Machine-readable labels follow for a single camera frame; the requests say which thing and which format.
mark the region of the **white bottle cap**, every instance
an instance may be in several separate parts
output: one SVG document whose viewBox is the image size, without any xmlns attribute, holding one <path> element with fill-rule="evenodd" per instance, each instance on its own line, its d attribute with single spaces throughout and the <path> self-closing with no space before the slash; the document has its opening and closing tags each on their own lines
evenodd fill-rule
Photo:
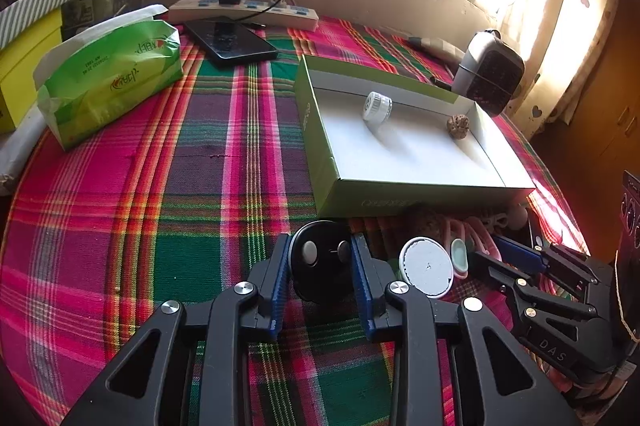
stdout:
<svg viewBox="0 0 640 426">
<path fill-rule="evenodd" d="M 384 123 L 391 114 L 391 98 L 377 92 L 370 92 L 362 109 L 362 119 L 371 124 Z"/>
<path fill-rule="evenodd" d="M 416 236 L 404 244 L 398 265 L 402 279 L 429 298 L 442 298 L 453 284 L 451 258 L 430 238 Z"/>
</svg>

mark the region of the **sunlight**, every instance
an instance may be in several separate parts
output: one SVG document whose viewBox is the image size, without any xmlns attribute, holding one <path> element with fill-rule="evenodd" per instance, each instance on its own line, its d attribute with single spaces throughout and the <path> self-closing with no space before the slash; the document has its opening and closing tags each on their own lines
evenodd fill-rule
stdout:
<svg viewBox="0 0 640 426">
<path fill-rule="evenodd" d="M 511 19 L 514 21 L 522 20 L 522 28 L 520 31 L 520 48 L 517 49 L 520 53 L 520 57 L 526 63 L 531 57 L 531 51 L 533 45 L 538 37 L 540 31 L 540 24 L 545 15 L 546 0 L 527 0 L 526 2 L 518 2 L 518 7 L 511 13 Z M 510 27 L 519 27 L 520 24 L 513 23 Z M 511 34 L 510 36 L 514 40 L 518 40 L 518 34 Z"/>
<path fill-rule="evenodd" d="M 529 202 L 542 218 L 540 224 L 545 238 L 571 249 L 589 254 L 582 233 L 558 204 L 556 198 L 538 180 L 533 179 L 536 190 L 529 195 Z"/>
<path fill-rule="evenodd" d="M 556 30 L 540 69 L 540 88 L 560 98 L 588 54 L 600 20 L 603 0 L 564 0 Z"/>
</svg>

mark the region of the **green box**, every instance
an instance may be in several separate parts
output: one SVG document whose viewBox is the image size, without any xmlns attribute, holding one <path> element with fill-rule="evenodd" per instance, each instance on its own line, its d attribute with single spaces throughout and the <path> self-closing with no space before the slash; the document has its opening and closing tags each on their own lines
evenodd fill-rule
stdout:
<svg viewBox="0 0 640 426">
<path fill-rule="evenodd" d="M 368 126 L 370 92 L 393 100 L 387 122 Z M 504 135 L 470 99 L 383 70 L 302 56 L 295 83 L 318 216 L 380 216 L 418 202 L 434 209 L 498 210 L 534 185 Z M 449 116 L 470 131 L 453 140 Z"/>
</svg>

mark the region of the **power strip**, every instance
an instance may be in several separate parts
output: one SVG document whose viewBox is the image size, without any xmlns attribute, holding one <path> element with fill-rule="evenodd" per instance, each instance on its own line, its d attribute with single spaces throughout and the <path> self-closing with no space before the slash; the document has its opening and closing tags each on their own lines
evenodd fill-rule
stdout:
<svg viewBox="0 0 640 426">
<path fill-rule="evenodd" d="M 169 23 L 181 23 L 189 20 L 226 16 L 238 19 L 271 5 L 268 2 L 242 0 L 238 5 L 220 5 L 218 0 L 178 0 L 166 14 Z M 306 31 L 315 31 L 318 27 L 318 15 L 313 9 L 297 5 L 274 7 L 264 14 L 251 18 L 251 22 L 264 25 L 289 27 Z"/>
</svg>

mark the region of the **cabinet door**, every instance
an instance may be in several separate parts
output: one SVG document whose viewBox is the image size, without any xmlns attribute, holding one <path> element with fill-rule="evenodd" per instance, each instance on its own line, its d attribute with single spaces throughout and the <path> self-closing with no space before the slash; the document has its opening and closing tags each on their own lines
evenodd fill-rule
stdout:
<svg viewBox="0 0 640 426">
<path fill-rule="evenodd" d="M 622 226 L 618 213 L 625 170 L 640 174 L 640 110 L 637 106 L 604 152 L 592 161 L 580 196 L 582 204 L 591 205 L 582 212 L 586 222 L 581 222 L 580 228 L 592 254 L 601 260 L 613 260 L 620 240 Z"/>
<path fill-rule="evenodd" d="M 640 0 L 620 0 L 616 19 L 571 122 L 571 152 L 598 156 L 631 120 L 640 98 Z"/>
</svg>

